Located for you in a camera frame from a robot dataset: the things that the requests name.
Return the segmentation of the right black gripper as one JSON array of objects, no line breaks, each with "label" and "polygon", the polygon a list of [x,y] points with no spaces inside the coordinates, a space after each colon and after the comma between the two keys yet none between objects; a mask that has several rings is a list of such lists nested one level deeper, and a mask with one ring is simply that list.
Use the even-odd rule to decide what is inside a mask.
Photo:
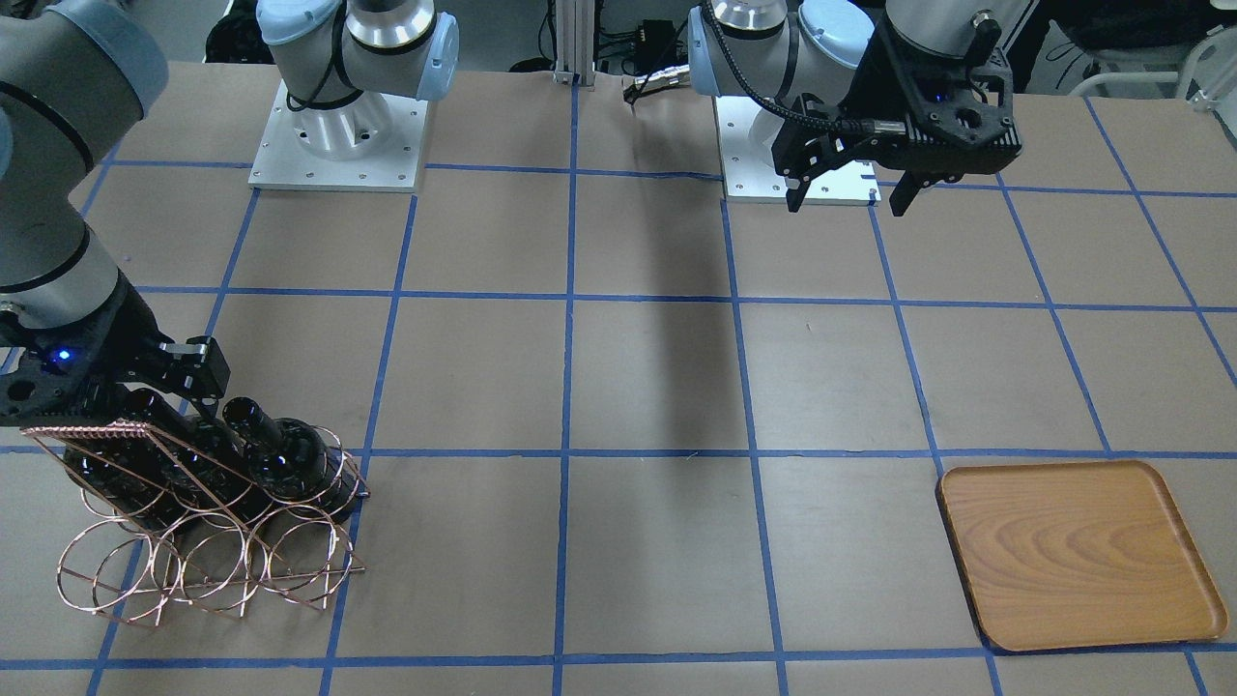
[{"label": "right black gripper", "polygon": [[215,339],[173,342],[131,282],[121,279],[96,312],[58,329],[26,329],[2,307],[2,345],[21,347],[2,375],[2,427],[99,427],[121,417],[127,383],[148,384],[213,415],[231,370]]}]

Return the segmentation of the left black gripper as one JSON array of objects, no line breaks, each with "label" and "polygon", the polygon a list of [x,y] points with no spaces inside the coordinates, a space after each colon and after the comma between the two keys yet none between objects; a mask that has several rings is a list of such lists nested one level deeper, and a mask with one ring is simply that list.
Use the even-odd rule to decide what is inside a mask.
[{"label": "left black gripper", "polygon": [[962,19],[962,53],[933,54],[880,19],[849,91],[835,104],[804,93],[774,138],[787,210],[799,211],[813,180],[856,159],[903,171],[889,194],[902,218],[939,180],[993,176],[1021,155],[1012,72],[997,19]]}]

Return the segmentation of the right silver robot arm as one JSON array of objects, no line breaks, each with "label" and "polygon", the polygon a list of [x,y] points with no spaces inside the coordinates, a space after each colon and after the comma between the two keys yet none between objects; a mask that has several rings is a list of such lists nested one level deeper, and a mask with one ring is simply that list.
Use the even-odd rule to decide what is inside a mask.
[{"label": "right silver robot arm", "polygon": [[[447,96],[460,31],[432,1],[260,1],[281,70],[259,189],[414,189],[427,104]],[[105,1],[2,19],[4,427],[101,427],[129,384],[216,413],[230,370],[212,336],[174,342],[72,206],[71,192],[169,80],[148,32]]]}]

